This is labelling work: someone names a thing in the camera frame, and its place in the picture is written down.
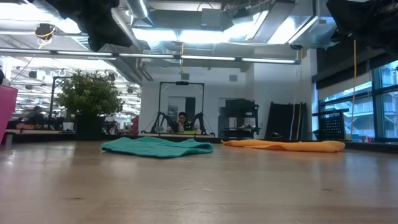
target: green plant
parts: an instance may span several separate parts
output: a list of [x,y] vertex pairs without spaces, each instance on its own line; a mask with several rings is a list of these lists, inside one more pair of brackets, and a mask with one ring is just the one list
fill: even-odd
[[61,82],[62,93],[55,100],[60,106],[75,114],[98,116],[120,112],[123,102],[120,92],[109,78],[98,73],[73,74]]

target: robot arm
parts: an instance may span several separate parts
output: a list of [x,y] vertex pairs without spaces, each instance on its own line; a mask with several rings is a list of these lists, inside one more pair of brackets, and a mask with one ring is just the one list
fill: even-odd
[[195,121],[199,119],[199,125],[200,125],[200,134],[206,134],[206,128],[205,125],[203,124],[203,113],[200,112],[195,115],[195,118],[193,119],[192,125],[195,124]]
[[150,133],[156,133],[156,127],[163,125],[164,120],[166,120],[167,125],[172,128],[173,132],[178,132],[178,125],[176,122],[172,121],[169,116],[167,116],[163,112],[158,112],[156,120],[152,128],[150,129]]

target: plant pot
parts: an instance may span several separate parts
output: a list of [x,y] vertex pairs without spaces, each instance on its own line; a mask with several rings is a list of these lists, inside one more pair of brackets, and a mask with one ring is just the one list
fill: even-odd
[[105,117],[99,116],[76,116],[76,138],[81,141],[101,140],[102,127]]

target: glass window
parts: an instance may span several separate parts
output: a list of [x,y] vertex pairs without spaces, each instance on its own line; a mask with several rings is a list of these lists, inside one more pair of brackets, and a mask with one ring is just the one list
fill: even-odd
[[382,87],[389,87],[398,84],[397,70],[398,60],[380,67]]
[[398,91],[385,93],[382,98],[386,138],[398,138]]
[[[355,87],[355,94],[358,93],[366,93],[366,92],[370,92],[372,91],[372,82],[367,82],[367,83],[363,83],[361,85],[357,85]],[[337,100],[346,96],[352,96],[354,92],[354,88],[350,88],[348,90],[339,92],[337,94],[331,95],[329,97],[326,97],[324,100],[325,102],[327,101],[331,101],[331,100]]]
[[[349,109],[349,112],[344,113],[346,134],[351,133],[352,106],[353,102],[351,100],[325,106],[327,111]],[[355,99],[353,123],[353,134],[374,137],[373,99],[371,97]]]

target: glass wall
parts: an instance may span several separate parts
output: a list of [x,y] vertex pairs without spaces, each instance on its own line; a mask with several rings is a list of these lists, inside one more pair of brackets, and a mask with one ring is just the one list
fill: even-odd
[[328,96],[319,102],[320,111],[344,112],[346,134],[398,141],[398,60],[371,70],[371,81]]

